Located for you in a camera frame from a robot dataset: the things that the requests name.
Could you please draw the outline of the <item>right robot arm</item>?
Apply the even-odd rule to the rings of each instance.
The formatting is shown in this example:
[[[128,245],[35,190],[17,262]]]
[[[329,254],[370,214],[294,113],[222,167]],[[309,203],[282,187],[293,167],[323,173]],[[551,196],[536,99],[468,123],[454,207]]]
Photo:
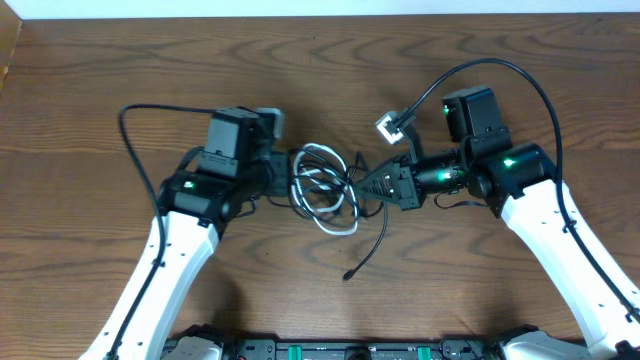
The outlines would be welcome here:
[[[390,143],[406,138],[407,154],[391,158],[360,180],[369,199],[403,210],[428,196],[468,190],[529,247],[569,306],[584,344],[564,342],[536,327],[503,334],[488,350],[502,359],[636,359],[639,356],[639,289],[602,245],[556,179],[540,146],[515,146],[487,86],[442,99],[449,132],[458,147],[426,156],[412,126],[390,112],[376,126]]]

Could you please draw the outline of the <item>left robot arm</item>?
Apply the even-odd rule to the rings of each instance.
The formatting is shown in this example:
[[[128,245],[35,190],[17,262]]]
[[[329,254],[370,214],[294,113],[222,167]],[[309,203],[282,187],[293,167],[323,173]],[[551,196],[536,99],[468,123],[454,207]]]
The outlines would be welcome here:
[[[207,109],[206,143],[187,151],[160,189],[134,272],[86,359],[158,359],[197,274],[242,206],[278,191],[272,166],[284,115],[277,108]]]

